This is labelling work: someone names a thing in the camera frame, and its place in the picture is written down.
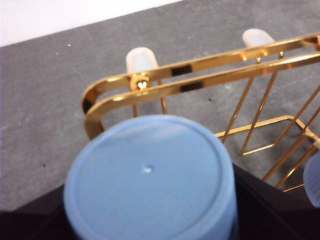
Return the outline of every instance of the gold wire rack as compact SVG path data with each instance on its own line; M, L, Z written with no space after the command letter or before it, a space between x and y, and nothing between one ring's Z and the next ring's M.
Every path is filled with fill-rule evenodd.
M295 55L292 57L284 57L287 51L301 49L307 46L314 46L315 51L305 54ZM272 61L262 62L261 57L272 54L278 54L278 59ZM234 68L231 70L216 72L212 74L192 77L184 80L176 80L170 83L162 84L162 79L167 79L175 76L185 75L189 73L198 72L205 69L210 69L222 65L243 62L249 59L255 59L255 64ZM284 137L288 130L296 124L300 127L301 133L289 149L282 154L282 156L275 162L274 166L263 177L266 181L275 171L284 164L284 162L291 156L299 146L307 139L312 140L312 144L308 147L306 152L300 159L292 166L287 173L276 184L280 187L287 178L319 147L319 136L310 130L310 124L314 121L320 112L320 106L315 110L307 123L303 123L299 117L314 100L320 91L320 85L314 90L308 100L304 103L302 108L296 115L282 115L270 118L264 121L258 121L258 118L266 103L267 97L275 82L277 73L282 70L288 70L300 66L315 64L320 62L320 33L294 37L286 40L276 41L270 44L260 45L256 47L244 48L234 51L229 51L221 54L211 55L198 59L178 62L170 65L160 66L158 68L145 70L135 73L126 73L111 77L106 77L92 83L83 93L82 109L84 116L84 127L88 137L92 140L97 135L104 131L101 118L107 112L119 107L132 105L133 117L137 117L136 104L160 99L162 112L167 114L166 96L202 89L214 85L225 84L232 81L248 78L248 82L243 89L242 95L237 103L237 106L229 120L225 131L215 133L218 138L222 138L224 143L227 137L231 134L247 131L247 136L242 145L240 154L245 156L258 151L262 151L274 147ZM258 110L255 113L251 124L241 127L233 128L234 121L243 105L243 102L248 94L248 91L256 76L272 73L271 78L267 84L264 95L259 103ZM97 98L107 91L129 88L129 92L113 95L97 102ZM289 124L284 128L280 135L274 142L255 149L247 150L249 139L255 128L260 128L270 124L281 121L288 121ZM303 184L287 189L284 192L302 187Z

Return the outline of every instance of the black object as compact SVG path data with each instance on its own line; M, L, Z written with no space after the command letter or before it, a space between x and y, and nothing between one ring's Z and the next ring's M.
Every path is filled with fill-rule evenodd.
M264 183L236 165L240 239L314 240L320 210ZM0 214L2 240L76 239L62 203L63 186L13 212Z

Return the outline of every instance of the gray felt mat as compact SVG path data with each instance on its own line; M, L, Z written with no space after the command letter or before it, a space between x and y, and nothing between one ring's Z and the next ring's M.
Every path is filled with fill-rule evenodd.
M319 0L185 0L2 47L2 209L14 210L64 183L70 165L89 141L81 110L84 89L100 78L125 72L125 56L132 48L152 49L158 63L165 65L243 48L242 34L249 28L282 40L319 32L319 20ZM294 115L319 84L319 74L319 64L280 72L260 120ZM269 77L255 80L235 126L251 122ZM167 97L168 112L213 132L223 131L246 82ZM303 121L319 99L314 99ZM161 112L160 101L138 107L140 115ZM112 126L131 116L131 108L123 107L103 121ZM318 133L319 123L317 118L312 126ZM282 122L257 130L249 148L272 142L284 126ZM238 154L245 134L231 136L225 145L237 165L261 178L298 133L294 126L277 147L245 157ZM303 145L269 183L275 184L307 147ZM302 172L303 167L283 187L300 184Z

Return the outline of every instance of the blue bottle cap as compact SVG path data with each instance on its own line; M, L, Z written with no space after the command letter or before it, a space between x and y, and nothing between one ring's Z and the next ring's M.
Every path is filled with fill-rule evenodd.
M64 206L86 240L236 239L230 157L176 116L133 118L91 141L67 175Z

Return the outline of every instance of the frosted plastic foot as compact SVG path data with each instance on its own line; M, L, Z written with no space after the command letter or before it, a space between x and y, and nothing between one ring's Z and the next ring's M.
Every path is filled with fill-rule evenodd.
M257 28L246 30L242 35L242 40L248 48L275 42L275 40L268 33Z
M141 72L158 67L154 53L146 47L132 49L125 58L128 73Z

